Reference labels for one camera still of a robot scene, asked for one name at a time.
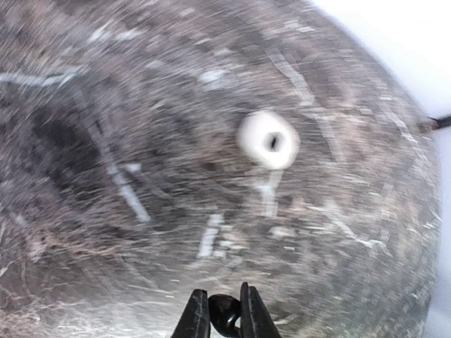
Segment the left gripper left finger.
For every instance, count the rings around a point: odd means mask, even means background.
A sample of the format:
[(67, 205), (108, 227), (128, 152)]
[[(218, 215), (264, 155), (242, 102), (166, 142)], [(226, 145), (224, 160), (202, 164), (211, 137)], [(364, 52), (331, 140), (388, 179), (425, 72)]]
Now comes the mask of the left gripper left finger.
[(210, 338), (208, 294), (194, 289), (186, 303), (171, 338)]

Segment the small white charging case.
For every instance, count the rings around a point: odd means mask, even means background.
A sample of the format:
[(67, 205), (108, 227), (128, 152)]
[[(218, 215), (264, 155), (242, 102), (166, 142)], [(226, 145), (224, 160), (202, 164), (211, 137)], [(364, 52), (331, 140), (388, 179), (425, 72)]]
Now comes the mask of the small white charging case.
[(300, 145), (296, 129), (270, 110), (246, 115), (237, 129), (236, 140), (246, 156), (269, 170), (289, 168), (295, 162)]

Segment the small black earbud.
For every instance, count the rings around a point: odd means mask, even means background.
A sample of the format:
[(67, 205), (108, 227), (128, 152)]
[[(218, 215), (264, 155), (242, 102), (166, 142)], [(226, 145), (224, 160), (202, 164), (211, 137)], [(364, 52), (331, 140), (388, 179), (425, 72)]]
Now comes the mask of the small black earbud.
[(223, 337), (240, 337), (236, 322), (241, 315), (240, 301), (226, 294), (214, 294), (208, 299), (211, 324)]

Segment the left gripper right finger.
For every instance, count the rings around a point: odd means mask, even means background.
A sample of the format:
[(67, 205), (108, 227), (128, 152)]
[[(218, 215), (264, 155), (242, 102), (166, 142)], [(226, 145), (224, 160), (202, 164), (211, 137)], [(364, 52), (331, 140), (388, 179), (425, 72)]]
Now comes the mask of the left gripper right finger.
[(255, 286), (243, 282), (240, 289), (240, 336), (281, 338)]

